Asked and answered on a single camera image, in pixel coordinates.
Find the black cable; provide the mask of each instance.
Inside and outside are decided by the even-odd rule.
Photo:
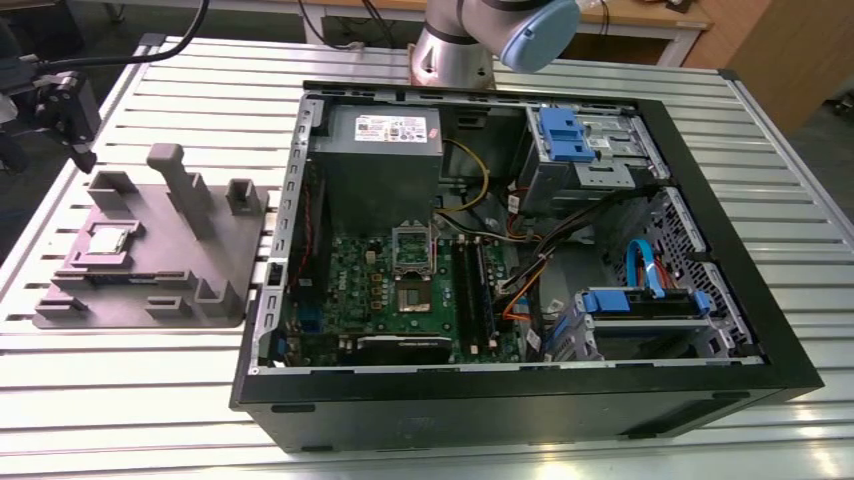
[[[189,28],[186,29],[186,33],[184,34],[184,38],[181,41],[165,52],[154,53],[152,55],[140,55],[134,56],[114,56],[114,57],[89,57],[89,58],[72,58],[68,60],[57,60],[53,62],[44,62],[37,66],[38,73],[58,73],[65,72],[68,70],[74,70],[84,67],[106,67],[110,65],[136,65],[140,63],[150,63],[158,62],[160,60],[165,60],[172,58],[174,55],[181,53],[189,45],[189,42],[196,36],[198,32],[198,28],[201,27],[201,23],[204,22],[204,17],[208,13],[208,7],[210,5],[210,0],[201,0],[198,4],[198,10],[196,11],[196,18],[193,18],[192,23],[189,24]]]
[[[659,189],[659,185],[645,185],[632,190],[620,190],[612,192],[595,203],[572,213],[572,215],[563,219],[555,226],[555,228],[552,228],[551,232],[545,234],[543,240],[539,242],[536,248],[533,249],[532,262],[523,268],[520,273],[512,275],[507,279],[504,285],[513,285],[519,280],[528,277],[533,272],[539,270],[539,268],[548,260],[548,256],[553,253],[556,248],[555,245],[560,241],[560,239],[571,236],[572,233],[589,225],[595,217],[599,215],[601,209],[608,208],[611,205],[615,205],[616,203],[631,198],[649,196],[655,192],[657,192]]]
[[[380,28],[380,31],[383,32],[383,36],[385,37],[385,42],[388,42],[388,48],[395,48],[395,37],[391,34],[391,28],[388,28],[388,25],[385,24],[385,20],[383,20],[383,16],[380,15],[379,10],[373,5],[373,2],[371,0],[361,0],[361,4],[364,5],[364,9],[368,11],[368,15],[376,22]]]
[[[299,5],[299,11],[303,14],[303,19],[305,20],[305,25],[308,25],[308,29],[311,30],[311,32],[315,34],[315,36],[320,39],[320,41],[323,42],[323,44],[335,49],[335,50],[349,50],[349,46],[345,45],[335,45],[333,43],[329,43],[325,39],[325,37],[323,35],[320,35],[320,32],[317,31],[317,29],[315,28],[315,24],[311,23],[311,19],[308,18],[308,12],[305,12],[305,4],[303,3],[303,0],[296,0],[296,4]]]

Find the green circuit board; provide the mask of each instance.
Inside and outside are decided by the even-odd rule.
[[[497,346],[489,352],[472,355],[460,349],[451,240],[439,239],[433,244],[435,272],[429,279],[417,275],[395,278],[391,242],[391,236],[335,237],[321,327],[316,335],[301,337],[303,358],[309,358],[311,365],[335,366],[339,336],[385,334],[451,338],[452,363],[517,362],[515,331],[495,338]],[[415,247],[400,254],[407,260],[423,260]],[[501,246],[485,244],[483,256],[493,283],[505,276]]]

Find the wooden desk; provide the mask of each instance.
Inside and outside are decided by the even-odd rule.
[[[102,0],[78,1],[104,3]],[[361,0],[304,0],[304,2],[308,20],[317,28],[323,25],[323,17],[368,17]],[[190,8],[197,6],[197,0],[110,0],[110,3]],[[427,0],[373,0],[373,4],[387,20],[424,21]],[[210,8],[300,13],[296,0],[213,0]],[[700,32],[712,25],[711,19],[696,4],[691,6],[686,14],[680,14],[668,10],[661,3],[648,4],[640,0],[608,0],[608,10],[611,14],[608,35],[656,38],[668,41],[657,60],[657,65],[664,67],[682,65]],[[601,7],[585,10],[581,12],[581,24],[577,32],[599,33],[601,20]],[[308,43],[323,43],[307,25],[305,39]]]

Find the aluminum table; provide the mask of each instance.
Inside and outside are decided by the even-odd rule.
[[[208,185],[249,177],[279,187],[303,80],[401,84],[405,64],[404,51],[198,39],[176,58],[125,69],[101,109],[100,168],[161,182],[145,154],[173,142]],[[0,477],[854,476],[854,229],[740,83],[714,71],[604,63],[559,61],[535,75],[495,68],[505,90],[664,102],[827,386],[668,440],[287,455],[228,409],[241,327],[33,327],[92,204],[90,176],[68,165],[0,269]]]

